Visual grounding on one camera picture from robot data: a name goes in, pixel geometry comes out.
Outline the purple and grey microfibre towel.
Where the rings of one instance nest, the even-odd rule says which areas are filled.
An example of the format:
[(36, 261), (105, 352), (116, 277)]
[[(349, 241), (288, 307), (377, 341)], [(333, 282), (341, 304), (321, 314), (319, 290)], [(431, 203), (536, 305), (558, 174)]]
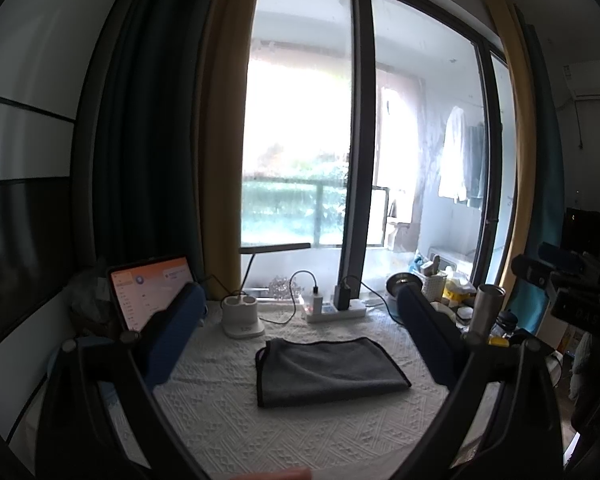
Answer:
[(256, 393), (259, 408), (294, 408), (404, 392), (412, 384), (376, 341), (299, 344), (282, 338), (258, 350)]

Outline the white desk lamp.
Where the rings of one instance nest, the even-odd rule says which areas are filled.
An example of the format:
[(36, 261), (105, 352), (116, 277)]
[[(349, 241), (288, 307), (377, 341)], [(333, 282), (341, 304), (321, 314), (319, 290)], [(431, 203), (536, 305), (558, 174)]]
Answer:
[(274, 254), (274, 252), (294, 252), (295, 250), (310, 248), (310, 243), (245, 246), (240, 248), (240, 253), (242, 255), (250, 255), (250, 260), (238, 291), (231, 292), (221, 301), (221, 326), (227, 337), (232, 339), (249, 339), (260, 337), (265, 332), (265, 327), (258, 311), (258, 300), (244, 293), (244, 286), (256, 255)]

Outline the light blue steel bowl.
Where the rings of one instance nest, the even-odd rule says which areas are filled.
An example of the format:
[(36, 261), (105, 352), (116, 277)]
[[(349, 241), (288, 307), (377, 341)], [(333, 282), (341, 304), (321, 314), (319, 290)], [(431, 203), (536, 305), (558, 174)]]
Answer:
[(388, 306), (391, 310), (396, 310), (396, 300), (400, 294), (400, 290), (405, 286), (415, 287), (417, 290), (422, 289), (422, 280), (417, 274), (400, 272), (393, 274), (386, 281), (386, 292), (388, 294)]

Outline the yellow curtain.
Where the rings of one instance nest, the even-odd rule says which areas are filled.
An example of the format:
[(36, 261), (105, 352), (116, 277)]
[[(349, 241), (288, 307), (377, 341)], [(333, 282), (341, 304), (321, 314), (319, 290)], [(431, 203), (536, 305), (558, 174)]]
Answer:
[(257, 0), (212, 0), (204, 37), (197, 130), (198, 206), (207, 294), (240, 287), (242, 147)]

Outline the white air conditioner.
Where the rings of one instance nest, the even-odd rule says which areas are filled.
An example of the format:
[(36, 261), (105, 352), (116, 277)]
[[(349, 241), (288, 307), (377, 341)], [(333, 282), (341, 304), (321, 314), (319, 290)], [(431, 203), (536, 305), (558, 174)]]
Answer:
[(573, 99), (600, 100), (600, 60), (567, 64), (562, 71)]

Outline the dark window frame post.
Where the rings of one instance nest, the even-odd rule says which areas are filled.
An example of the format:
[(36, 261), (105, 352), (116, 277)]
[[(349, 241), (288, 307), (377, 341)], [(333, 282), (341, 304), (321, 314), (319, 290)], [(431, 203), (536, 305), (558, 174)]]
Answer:
[(353, 90), (347, 206), (338, 282), (362, 278), (373, 193), (376, 56), (372, 0), (352, 0)]

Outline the white textured tablecloth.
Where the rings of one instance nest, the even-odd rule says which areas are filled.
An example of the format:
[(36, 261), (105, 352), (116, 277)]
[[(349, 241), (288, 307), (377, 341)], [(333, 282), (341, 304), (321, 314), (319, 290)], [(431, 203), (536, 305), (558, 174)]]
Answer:
[[(387, 479), (448, 395), (431, 378), (407, 331), (381, 308), (356, 320), (309, 324), (289, 304), (267, 304), (264, 336), (242, 340), (225, 335), (221, 314), (218, 304), (210, 304), (169, 381), (154, 391), (178, 437), (213, 479), (298, 466), (311, 468), (317, 479)], [(404, 371), (411, 388), (343, 403), (261, 410), (254, 357), (276, 337), (370, 338)]]

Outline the tablet with orange screen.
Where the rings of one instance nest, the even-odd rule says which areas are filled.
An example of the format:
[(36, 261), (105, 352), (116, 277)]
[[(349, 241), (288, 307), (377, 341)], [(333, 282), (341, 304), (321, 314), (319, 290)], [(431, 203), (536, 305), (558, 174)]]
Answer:
[(193, 277), (186, 259), (178, 258), (116, 271), (111, 281), (126, 327), (139, 332)]

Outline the white perforated utensil basket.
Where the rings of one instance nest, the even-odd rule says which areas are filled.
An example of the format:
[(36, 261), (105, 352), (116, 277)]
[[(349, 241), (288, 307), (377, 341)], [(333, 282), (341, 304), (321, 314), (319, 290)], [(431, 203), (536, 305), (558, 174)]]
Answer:
[(440, 301), (446, 283), (446, 274), (439, 272), (431, 276), (422, 276), (422, 294), (429, 302)]

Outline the black charger plug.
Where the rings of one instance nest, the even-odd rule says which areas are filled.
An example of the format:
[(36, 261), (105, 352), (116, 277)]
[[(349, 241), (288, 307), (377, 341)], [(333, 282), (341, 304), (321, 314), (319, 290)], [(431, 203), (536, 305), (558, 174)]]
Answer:
[(339, 284), (335, 287), (332, 304), (338, 311), (347, 311), (351, 301), (351, 289), (347, 284)]

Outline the teal curtain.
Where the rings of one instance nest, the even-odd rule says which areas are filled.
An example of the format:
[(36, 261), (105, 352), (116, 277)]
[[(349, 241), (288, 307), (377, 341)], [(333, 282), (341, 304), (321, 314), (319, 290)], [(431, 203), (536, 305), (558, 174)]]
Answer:
[[(521, 11), (516, 14), (529, 55), (535, 107), (533, 207), (524, 255), (536, 260), (542, 243), (557, 246), (562, 236), (565, 211), (564, 158), (550, 75), (539, 36)], [(546, 313), (547, 299), (542, 289), (526, 281), (518, 281), (514, 286), (513, 298), (509, 300), (509, 309), (518, 318), (519, 327), (535, 333)]]

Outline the white charger plug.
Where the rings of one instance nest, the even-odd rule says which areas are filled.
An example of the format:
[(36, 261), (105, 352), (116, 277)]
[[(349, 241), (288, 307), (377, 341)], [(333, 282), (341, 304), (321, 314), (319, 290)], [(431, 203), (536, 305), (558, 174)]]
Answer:
[(313, 315), (321, 315), (322, 314), (323, 302), (324, 302), (324, 297), (320, 291), (320, 288), (317, 285), (314, 285), (313, 289), (312, 289), (312, 309), (311, 309), (311, 313)]

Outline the stainless steel tumbler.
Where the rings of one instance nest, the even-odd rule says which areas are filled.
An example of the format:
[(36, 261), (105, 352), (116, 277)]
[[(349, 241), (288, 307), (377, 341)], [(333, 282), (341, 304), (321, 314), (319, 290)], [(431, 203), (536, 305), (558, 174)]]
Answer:
[(478, 346), (488, 341), (492, 327), (501, 312), (506, 292), (500, 286), (482, 284), (477, 289), (474, 313), (469, 330), (464, 336), (470, 346)]

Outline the white power strip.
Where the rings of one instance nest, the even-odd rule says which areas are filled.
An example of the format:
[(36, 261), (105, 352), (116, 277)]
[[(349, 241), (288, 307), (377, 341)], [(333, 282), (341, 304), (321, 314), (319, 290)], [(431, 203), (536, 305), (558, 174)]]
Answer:
[(306, 322), (315, 324), (365, 318), (367, 307), (363, 301), (355, 299), (350, 302), (347, 310), (338, 310), (332, 304), (322, 304), (321, 310), (317, 311), (310, 304), (305, 304), (303, 311)]

